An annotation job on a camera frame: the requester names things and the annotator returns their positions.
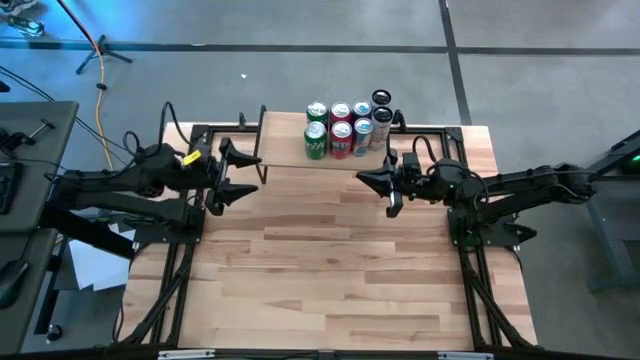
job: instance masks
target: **silver soda can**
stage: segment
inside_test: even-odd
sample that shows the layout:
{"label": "silver soda can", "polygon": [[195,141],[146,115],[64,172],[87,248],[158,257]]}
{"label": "silver soda can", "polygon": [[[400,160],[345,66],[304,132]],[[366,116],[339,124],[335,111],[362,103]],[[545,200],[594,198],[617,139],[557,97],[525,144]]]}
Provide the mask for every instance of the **silver soda can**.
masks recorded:
{"label": "silver soda can", "polygon": [[356,120],[353,125],[353,156],[364,156],[367,154],[367,147],[371,143],[371,133],[373,132],[373,122],[367,118]]}
{"label": "silver soda can", "polygon": [[386,106],[378,106],[373,110],[373,132],[369,149],[376,151],[386,148],[392,118],[393,112]]}
{"label": "silver soda can", "polygon": [[373,107],[371,103],[367,100],[358,100],[353,104],[353,115],[356,119],[361,117],[366,117],[367,119],[371,119],[371,110]]}

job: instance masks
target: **green soda can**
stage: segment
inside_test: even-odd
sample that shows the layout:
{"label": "green soda can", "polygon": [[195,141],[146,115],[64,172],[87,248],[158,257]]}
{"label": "green soda can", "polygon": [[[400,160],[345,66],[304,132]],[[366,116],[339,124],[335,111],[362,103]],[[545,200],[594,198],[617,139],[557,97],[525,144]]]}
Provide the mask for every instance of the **green soda can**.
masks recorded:
{"label": "green soda can", "polygon": [[325,128],[329,122],[329,109],[320,101],[314,101],[307,106],[307,123],[319,121]]}
{"label": "green soda can", "polygon": [[313,160],[322,159],[327,154],[327,130],[319,121],[312,121],[304,131],[304,149]]}

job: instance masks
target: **red soda can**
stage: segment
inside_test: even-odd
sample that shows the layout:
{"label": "red soda can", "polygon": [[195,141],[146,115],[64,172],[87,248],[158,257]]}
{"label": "red soda can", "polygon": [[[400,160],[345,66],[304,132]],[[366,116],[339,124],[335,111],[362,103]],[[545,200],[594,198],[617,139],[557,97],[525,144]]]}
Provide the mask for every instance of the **red soda can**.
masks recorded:
{"label": "red soda can", "polygon": [[331,127],[329,153],[336,159],[344,159],[351,154],[353,128],[346,121],[338,121]]}
{"label": "red soda can", "polygon": [[331,113],[329,114],[331,119],[331,126],[338,121],[346,121],[349,125],[353,125],[353,117],[351,116],[351,106],[344,101],[338,101],[331,106]]}

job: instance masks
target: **tripod stand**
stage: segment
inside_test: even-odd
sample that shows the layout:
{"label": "tripod stand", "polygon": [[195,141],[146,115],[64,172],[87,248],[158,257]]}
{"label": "tripod stand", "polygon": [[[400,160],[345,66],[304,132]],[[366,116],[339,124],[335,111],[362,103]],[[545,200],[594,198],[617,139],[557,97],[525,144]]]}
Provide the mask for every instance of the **tripod stand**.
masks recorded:
{"label": "tripod stand", "polygon": [[[89,33],[87,32],[87,30],[80,24],[80,22],[78,21],[78,19],[75,17],[75,15],[71,12],[71,10],[69,10],[69,7],[67,6],[67,4],[64,3],[63,0],[57,0],[58,4],[62,7],[62,9],[64,10],[64,12],[67,13],[67,15],[69,16],[69,18],[71,18],[71,20],[73,21],[74,24],[76,24],[76,27],[82,32],[82,34],[84,35],[84,37],[87,39],[87,41],[89,41],[90,43],[91,41],[91,36],[89,35]],[[129,64],[131,64],[133,62],[132,59],[129,59],[126,56],[122,56],[120,54],[116,54],[115,52],[109,50],[106,48],[106,44],[105,41],[107,40],[106,36],[104,35],[100,35],[100,38],[98,39],[98,42],[96,43],[98,51],[100,51],[100,55],[109,55],[112,56],[116,59],[122,60],[124,62],[127,62]],[[76,74],[80,75],[80,73],[82,72],[82,70],[85,68],[85,66],[87,66],[87,64],[89,63],[89,61],[91,61],[91,59],[94,58],[94,56],[96,55],[96,49],[94,48],[93,50],[91,50],[91,52],[89,53],[89,55],[87,56],[86,59],[84,59],[84,61],[82,62],[82,64],[80,64],[80,66],[76,69]]]}

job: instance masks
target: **black floor stripe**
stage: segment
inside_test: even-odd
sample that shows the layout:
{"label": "black floor stripe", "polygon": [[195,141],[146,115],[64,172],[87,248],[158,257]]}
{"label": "black floor stripe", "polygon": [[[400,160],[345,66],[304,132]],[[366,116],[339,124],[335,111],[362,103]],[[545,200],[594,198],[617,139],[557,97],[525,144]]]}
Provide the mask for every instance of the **black floor stripe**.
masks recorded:
{"label": "black floor stripe", "polygon": [[453,90],[456,94],[458,112],[460,113],[460,123],[462,125],[471,125],[471,114],[469,113],[467,94],[464,91],[462,71],[460,70],[460,59],[458,58],[456,39],[453,36],[453,25],[451,24],[449,6],[447,4],[447,0],[439,0],[438,2],[440,3],[440,15],[442,16],[442,26],[444,27],[444,38],[447,42],[447,49],[449,53],[449,65],[451,65],[451,76],[453,77]]}
{"label": "black floor stripe", "polygon": [[[335,52],[335,53],[390,53],[390,54],[445,54],[449,46],[403,45],[238,45],[238,44],[159,44],[108,43],[113,51],[157,52]],[[528,48],[454,46],[463,55],[550,55],[550,56],[640,56],[640,48]],[[0,38],[0,49],[36,50],[91,50],[82,41],[38,41]]]}
{"label": "black floor stripe", "polygon": [[525,47],[466,47],[457,48],[464,55],[552,55],[552,56],[638,56],[633,48],[525,48]]}
{"label": "black floor stripe", "polygon": [[[393,45],[237,45],[237,44],[151,44],[107,43],[113,51],[156,52],[282,52],[282,53],[391,53],[391,54],[444,54],[446,46],[393,46]],[[37,50],[91,50],[91,45],[75,41],[16,41],[0,40],[0,48]]]}

